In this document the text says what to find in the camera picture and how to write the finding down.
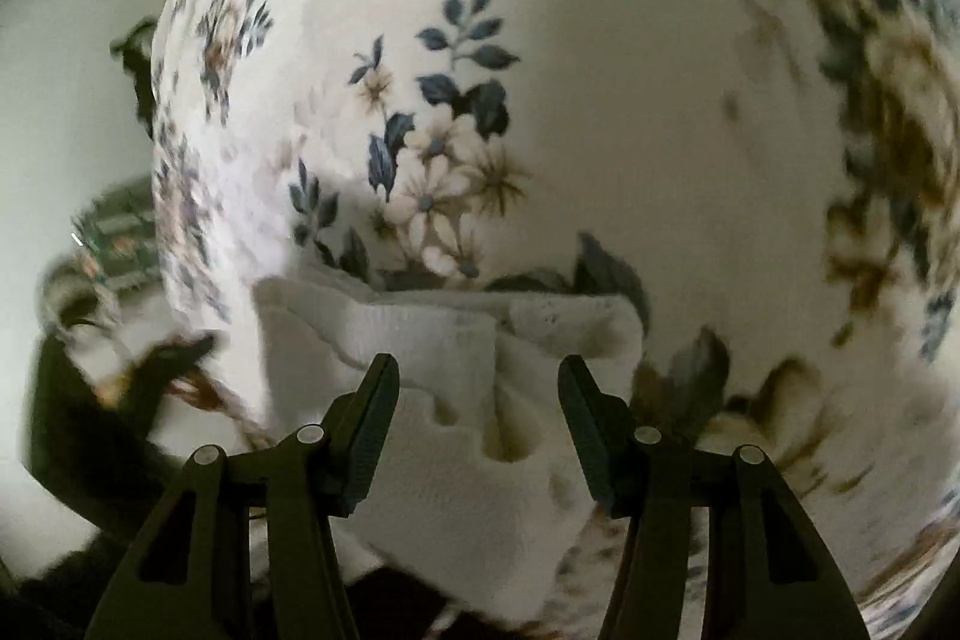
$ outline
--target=flower center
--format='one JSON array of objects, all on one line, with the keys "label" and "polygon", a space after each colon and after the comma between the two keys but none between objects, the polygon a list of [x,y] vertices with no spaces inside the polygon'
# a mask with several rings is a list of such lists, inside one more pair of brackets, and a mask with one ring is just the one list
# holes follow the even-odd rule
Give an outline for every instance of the flower center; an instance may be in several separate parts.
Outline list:
[{"label": "flower center", "polygon": [[477,264],[473,261],[463,261],[460,263],[460,273],[462,276],[467,277],[470,280],[475,280],[480,276],[480,271],[477,268]]}]

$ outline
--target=silver pin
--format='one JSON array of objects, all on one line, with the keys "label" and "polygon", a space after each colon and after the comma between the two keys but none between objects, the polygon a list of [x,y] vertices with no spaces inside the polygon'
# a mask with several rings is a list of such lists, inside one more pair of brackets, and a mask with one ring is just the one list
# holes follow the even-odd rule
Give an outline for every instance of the silver pin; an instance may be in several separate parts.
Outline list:
[{"label": "silver pin", "polygon": [[205,445],[193,455],[193,461],[201,466],[212,464],[220,457],[220,449],[216,445]]},{"label": "silver pin", "polygon": [[634,432],[634,437],[637,438],[637,442],[642,442],[644,445],[656,445],[664,438],[659,429],[653,426],[641,426]]},{"label": "silver pin", "polygon": [[748,464],[762,464],[766,458],[766,456],[763,455],[763,451],[755,445],[745,445],[740,448],[740,457]]},{"label": "silver pin", "polygon": [[315,423],[304,426],[296,433],[296,439],[299,439],[304,445],[313,445],[315,442],[320,442],[323,439],[323,427],[317,426]]}]

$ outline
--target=floral tablecloth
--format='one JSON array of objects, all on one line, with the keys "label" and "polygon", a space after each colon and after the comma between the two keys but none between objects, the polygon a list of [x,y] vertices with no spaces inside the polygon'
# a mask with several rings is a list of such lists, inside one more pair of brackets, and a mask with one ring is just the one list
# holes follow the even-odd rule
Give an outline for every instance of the floral tablecloth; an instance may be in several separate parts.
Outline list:
[{"label": "floral tablecloth", "polygon": [[[893,636],[960,525],[959,32],[957,0],[168,0],[168,295],[227,332],[254,421],[251,286],[304,258],[388,290],[619,293],[663,425],[676,400],[641,397],[715,335],[726,401],[683,400],[685,434],[764,437]],[[622,536],[584,530],[527,632],[595,636]]]}]

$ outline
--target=cloth fold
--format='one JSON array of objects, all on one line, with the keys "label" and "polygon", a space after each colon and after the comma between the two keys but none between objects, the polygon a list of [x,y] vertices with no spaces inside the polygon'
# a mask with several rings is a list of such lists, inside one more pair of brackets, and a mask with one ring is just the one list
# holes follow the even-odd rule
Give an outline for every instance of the cloth fold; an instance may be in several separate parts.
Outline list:
[{"label": "cloth fold", "polygon": [[618,296],[381,293],[342,272],[267,278],[253,292],[272,434],[322,418],[391,352],[401,391],[367,501],[342,528],[466,608],[541,611],[594,502],[557,398],[584,356],[629,398],[643,328]]}]

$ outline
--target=floor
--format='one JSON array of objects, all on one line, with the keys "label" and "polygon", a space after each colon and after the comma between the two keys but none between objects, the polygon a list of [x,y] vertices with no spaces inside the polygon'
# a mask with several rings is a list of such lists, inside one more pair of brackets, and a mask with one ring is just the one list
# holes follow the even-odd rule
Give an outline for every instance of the floor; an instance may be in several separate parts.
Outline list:
[{"label": "floor", "polygon": [[[70,218],[92,196],[150,167],[133,89],[109,42],[164,0],[0,0],[0,557],[34,574],[78,545],[89,525],[20,463],[27,378],[38,329],[35,286],[71,248]],[[185,405],[161,439],[188,455],[226,444],[232,426]]]}]

